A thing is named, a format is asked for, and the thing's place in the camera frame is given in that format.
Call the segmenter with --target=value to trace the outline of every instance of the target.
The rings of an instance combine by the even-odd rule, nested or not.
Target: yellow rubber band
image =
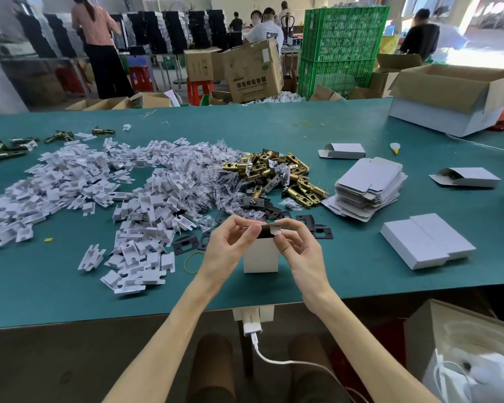
[[[190,273],[190,274],[196,274],[198,271],[188,271],[186,269],[186,263],[188,262],[188,259],[190,259],[191,257],[193,257],[194,255],[203,255],[203,253],[201,251],[195,251],[192,255],[190,255],[189,257],[186,258],[185,260],[185,263],[183,264],[183,268],[185,269],[185,271],[187,273]]]

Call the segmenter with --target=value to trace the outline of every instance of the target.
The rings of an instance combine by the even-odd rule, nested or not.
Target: green tabletop
[[[390,99],[303,102],[291,104],[229,105],[160,108],[146,111],[94,111],[29,113],[0,116],[0,138],[46,137],[54,130],[89,133],[100,126],[117,130],[114,137],[131,146],[145,146],[150,140],[174,141],[186,137],[191,143],[224,139],[235,149],[263,148],[298,156],[311,166],[311,182],[334,193],[334,183],[355,161],[324,160],[317,150],[327,143],[362,143],[368,157],[381,156],[403,164],[409,176],[399,200],[379,210],[362,223],[331,213],[320,206],[310,211],[316,223],[331,226],[334,240],[322,240],[330,284],[342,298],[374,296],[423,290],[504,283],[504,152],[457,142],[443,134],[389,118]],[[308,121],[313,127],[292,123]],[[122,132],[124,124],[131,124]],[[504,148],[504,132],[484,132],[471,140]],[[103,139],[88,141],[101,148]],[[395,156],[389,148],[398,142]],[[45,151],[61,143],[40,144],[32,153],[0,163],[0,193],[26,178],[25,169]],[[502,179],[497,189],[447,189],[428,175],[446,167],[485,167]],[[136,182],[122,185],[130,191],[143,185],[152,168],[135,169]],[[276,205],[280,190],[272,196]],[[126,317],[168,313],[193,275],[183,263],[191,253],[176,257],[176,272],[166,284],[135,296],[118,297],[99,279],[108,267],[92,272],[77,271],[90,244],[112,250],[118,229],[112,223],[113,207],[97,207],[95,215],[81,210],[61,210],[34,226],[34,237],[0,249],[0,328],[18,325]],[[381,236],[384,222],[411,215],[436,212],[466,237],[476,252],[470,260],[450,262],[440,268],[411,271]],[[45,238],[54,240],[44,243]],[[189,269],[199,266],[201,256],[190,260]],[[243,273],[242,264],[210,303],[209,309],[302,301],[285,260],[278,273]]]

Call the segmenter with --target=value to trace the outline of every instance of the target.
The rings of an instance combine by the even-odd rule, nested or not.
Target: stack of green crates
[[[347,97],[368,87],[390,7],[306,10],[298,93],[309,99],[321,84]]]

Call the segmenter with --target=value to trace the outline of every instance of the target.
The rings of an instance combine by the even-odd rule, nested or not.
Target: right hand
[[[288,261],[304,303],[315,313],[316,303],[333,291],[327,280],[321,245],[304,223],[289,218],[278,222],[291,230],[282,229],[281,235],[275,235],[275,245]]]

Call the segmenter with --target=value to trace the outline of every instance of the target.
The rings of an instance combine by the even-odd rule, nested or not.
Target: black shirt
[[[415,25],[407,33],[399,50],[404,53],[417,53],[424,61],[436,51],[439,33],[440,29],[436,24]]]
[[[234,18],[233,21],[229,23],[229,27],[234,31],[242,31],[243,20],[240,18]]]

